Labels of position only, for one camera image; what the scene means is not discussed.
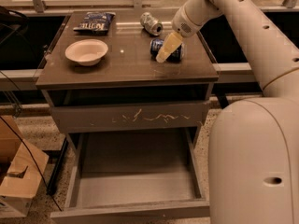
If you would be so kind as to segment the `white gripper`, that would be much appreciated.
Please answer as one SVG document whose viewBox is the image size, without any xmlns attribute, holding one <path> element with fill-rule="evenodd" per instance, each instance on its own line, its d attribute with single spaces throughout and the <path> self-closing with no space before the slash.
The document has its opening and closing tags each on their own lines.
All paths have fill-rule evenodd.
<svg viewBox="0 0 299 224">
<path fill-rule="evenodd" d="M 164 40 L 156 56 L 158 63 L 163 63 L 167 58 L 182 44 L 183 37 L 195 35 L 200 27 L 193 23 L 187 16 L 184 7 L 181 7 L 172 20 L 172 29 L 175 32 L 170 33 Z"/>
</svg>

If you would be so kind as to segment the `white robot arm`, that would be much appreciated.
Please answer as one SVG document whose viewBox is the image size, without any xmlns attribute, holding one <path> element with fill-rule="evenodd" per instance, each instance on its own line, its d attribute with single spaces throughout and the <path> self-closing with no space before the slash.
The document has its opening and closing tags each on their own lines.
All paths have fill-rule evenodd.
<svg viewBox="0 0 299 224">
<path fill-rule="evenodd" d="M 225 16 L 263 95 L 214 121 L 208 148 L 211 224 L 299 224 L 298 49 L 251 0 L 188 0 L 156 57 Z"/>
</svg>

